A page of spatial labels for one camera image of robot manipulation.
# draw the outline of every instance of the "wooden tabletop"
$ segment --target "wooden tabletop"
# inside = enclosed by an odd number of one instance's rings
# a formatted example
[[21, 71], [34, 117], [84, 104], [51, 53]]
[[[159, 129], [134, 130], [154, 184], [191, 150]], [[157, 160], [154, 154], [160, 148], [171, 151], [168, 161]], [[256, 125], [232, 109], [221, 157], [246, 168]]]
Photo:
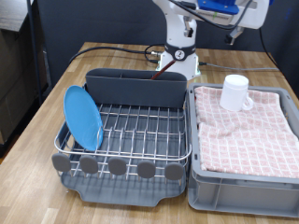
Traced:
[[19, 32], [27, 16], [26, 0], [0, 0], [0, 15], [0, 29]]
[[[114, 46], [144, 50], [145, 46], [85, 43], [82, 49]], [[231, 67], [274, 67], [265, 53], [198, 49], [201, 62]], [[56, 153], [54, 138], [64, 121], [64, 93], [70, 85], [82, 85], [85, 74], [98, 67], [154, 70], [143, 55], [115, 50], [90, 51], [74, 60], [46, 102], [36, 113], [0, 167], [1, 223], [297, 223], [297, 219], [196, 211], [185, 193], [164, 199], [154, 208], [85, 203], [78, 193], [67, 190], [51, 163]], [[286, 89], [295, 104], [299, 101], [279, 71], [240, 72], [202, 66], [202, 75], [191, 82], [223, 83], [238, 73], [250, 85]]]

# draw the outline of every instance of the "metal wire rack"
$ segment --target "metal wire rack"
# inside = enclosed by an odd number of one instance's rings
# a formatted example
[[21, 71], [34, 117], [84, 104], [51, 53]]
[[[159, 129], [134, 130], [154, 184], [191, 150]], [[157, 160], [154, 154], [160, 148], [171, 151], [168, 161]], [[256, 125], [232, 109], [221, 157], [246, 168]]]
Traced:
[[71, 160], [72, 176], [82, 172], [79, 159], [83, 155], [96, 158], [98, 178], [110, 174], [107, 162], [113, 157], [126, 160], [126, 180], [131, 175], [138, 175], [137, 165], [140, 161], [154, 162], [154, 178], [164, 178], [164, 167], [170, 162], [186, 166], [192, 149], [187, 146], [184, 109], [128, 105], [99, 105], [98, 108], [103, 121], [104, 137], [102, 145], [96, 151], [91, 152], [80, 146], [71, 137], [66, 123], [55, 138], [54, 145], [58, 151], [68, 155]]

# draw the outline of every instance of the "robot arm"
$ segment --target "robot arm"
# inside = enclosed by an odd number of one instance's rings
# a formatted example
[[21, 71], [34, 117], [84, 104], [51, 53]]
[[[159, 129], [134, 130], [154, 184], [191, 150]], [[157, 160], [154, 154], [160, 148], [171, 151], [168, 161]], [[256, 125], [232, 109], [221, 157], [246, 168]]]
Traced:
[[167, 22], [165, 52], [157, 70], [175, 59], [177, 62], [167, 71], [179, 72], [192, 79], [200, 75], [195, 53], [196, 21], [204, 20], [222, 27], [235, 26], [227, 40], [234, 44], [244, 28], [259, 29], [263, 26], [272, 0], [152, 1], [162, 10]]

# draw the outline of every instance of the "checkered towel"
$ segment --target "checkered towel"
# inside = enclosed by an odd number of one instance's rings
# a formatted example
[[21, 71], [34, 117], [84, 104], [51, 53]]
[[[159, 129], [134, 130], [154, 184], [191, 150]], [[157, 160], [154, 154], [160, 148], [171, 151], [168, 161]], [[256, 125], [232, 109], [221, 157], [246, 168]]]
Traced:
[[220, 106], [221, 92], [195, 89], [202, 170], [299, 178], [299, 142], [279, 95], [249, 91], [254, 107], [231, 112]]

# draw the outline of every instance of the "white mug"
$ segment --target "white mug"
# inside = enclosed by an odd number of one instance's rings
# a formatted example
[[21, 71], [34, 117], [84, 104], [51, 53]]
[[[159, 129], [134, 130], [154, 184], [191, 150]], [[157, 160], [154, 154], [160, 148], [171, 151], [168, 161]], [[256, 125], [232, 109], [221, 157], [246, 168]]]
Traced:
[[249, 98], [249, 80], [240, 75], [225, 78], [221, 106], [230, 111], [251, 110], [254, 102]]

